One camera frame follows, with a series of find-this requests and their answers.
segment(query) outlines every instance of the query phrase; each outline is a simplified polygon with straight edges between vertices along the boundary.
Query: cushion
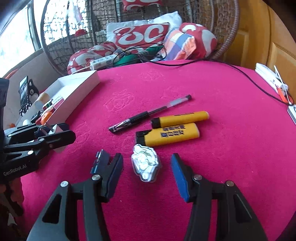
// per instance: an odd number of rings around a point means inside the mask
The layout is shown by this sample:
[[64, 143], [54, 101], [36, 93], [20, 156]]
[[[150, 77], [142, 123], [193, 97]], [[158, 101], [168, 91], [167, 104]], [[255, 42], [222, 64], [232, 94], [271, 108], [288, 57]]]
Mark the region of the cushion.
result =
[[90, 61], [109, 56], [117, 49], [114, 43], [105, 42], [100, 45], [95, 45], [89, 49], [82, 49], [70, 57], [67, 72], [71, 74], [86, 66], [89, 66]]
[[131, 51], [137, 53], [155, 44], [162, 44], [168, 29], [169, 23], [119, 28], [114, 31], [116, 35], [115, 45], [122, 49], [140, 46]]
[[200, 24], [183, 23], [179, 30], [195, 37], [196, 50], [192, 53], [191, 59], [206, 58], [217, 47], [215, 35]]
[[133, 8], [138, 8], [138, 7], [145, 7], [145, 6], [150, 6], [150, 5], [162, 5], [161, 0], [122, 0], [123, 2], [123, 10], [124, 11], [129, 11]]
[[170, 23], [169, 30], [172, 28], [179, 28], [182, 24], [182, 18], [178, 14], [178, 12], [167, 13], [158, 18], [152, 20], [136, 20], [136, 21], [128, 21], [121, 23], [107, 23], [107, 41], [116, 42], [116, 35], [114, 31], [119, 28], [124, 27], [133, 27], [133, 26], [142, 26], [145, 24], [155, 24], [155, 23]]
[[196, 50], [195, 39], [177, 29], [172, 29], [165, 37], [164, 49], [160, 54], [165, 60], [188, 59]]

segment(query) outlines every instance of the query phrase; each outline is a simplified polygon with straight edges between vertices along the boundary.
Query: yellow lighter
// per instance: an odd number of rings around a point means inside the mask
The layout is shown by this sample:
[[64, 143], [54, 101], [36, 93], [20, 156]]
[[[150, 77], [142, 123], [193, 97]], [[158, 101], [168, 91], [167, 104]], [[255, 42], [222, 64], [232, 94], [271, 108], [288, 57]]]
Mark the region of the yellow lighter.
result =
[[204, 121], [210, 118], [210, 115], [206, 111], [193, 112], [182, 115], [169, 115], [154, 118], [151, 120], [151, 125], [153, 129], [167, 127], [167, 126], [175, 126], [180, 124], [187, 124], [197, 121]]
[[200, 132], [195, 123], [175, 125], [164, 128], [137, 131], [136, 144], [142, 146], [159, 146], [198, 138]]

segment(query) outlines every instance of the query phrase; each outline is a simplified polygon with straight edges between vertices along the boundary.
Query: orange ball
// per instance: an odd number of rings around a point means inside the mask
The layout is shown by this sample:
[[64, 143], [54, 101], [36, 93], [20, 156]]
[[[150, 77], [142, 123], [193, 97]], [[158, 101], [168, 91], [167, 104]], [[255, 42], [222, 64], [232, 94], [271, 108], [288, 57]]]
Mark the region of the orange ball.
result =
[[52, 116], [52, 112], [47, 112], [41, 117], [41, 125], [45, 125], [48, 119]]

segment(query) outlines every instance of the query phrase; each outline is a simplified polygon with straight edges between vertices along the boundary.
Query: black paw print stand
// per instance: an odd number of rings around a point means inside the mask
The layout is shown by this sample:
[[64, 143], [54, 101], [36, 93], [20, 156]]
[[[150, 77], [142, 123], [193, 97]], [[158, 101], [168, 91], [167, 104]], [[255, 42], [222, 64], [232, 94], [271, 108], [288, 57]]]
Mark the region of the black paw print stand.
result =
[[39, 91], [36, 86], [33, 84], [33, 80], [26, 76], [20, 82], [20, 116], [24, 116], [27, 110], [32, 106], [32, 102], [30, 101], [30, 96], [37, 94], [39, 96]]

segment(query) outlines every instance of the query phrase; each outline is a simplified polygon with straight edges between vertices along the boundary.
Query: white pillow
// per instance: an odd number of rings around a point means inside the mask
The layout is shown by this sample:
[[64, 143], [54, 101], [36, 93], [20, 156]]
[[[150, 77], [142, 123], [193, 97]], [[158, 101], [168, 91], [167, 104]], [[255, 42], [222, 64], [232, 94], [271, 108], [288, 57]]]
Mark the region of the white pillow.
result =
[[141, 26], [145, 24], [155, 24], [155, 23], [169, 23], [169, 31], [172, 28], [179, 28], [182, 24], [182, 18], [178, 14], [178, 12], [172, 12], [164, 14], [158, 18], [151, 20], [135, 20], [121, 23], [107, 23], [107, 41], [116, 42], [116, 35], [113, 33], [114, 30], [124, 27], [132, 27], [132, 26]]

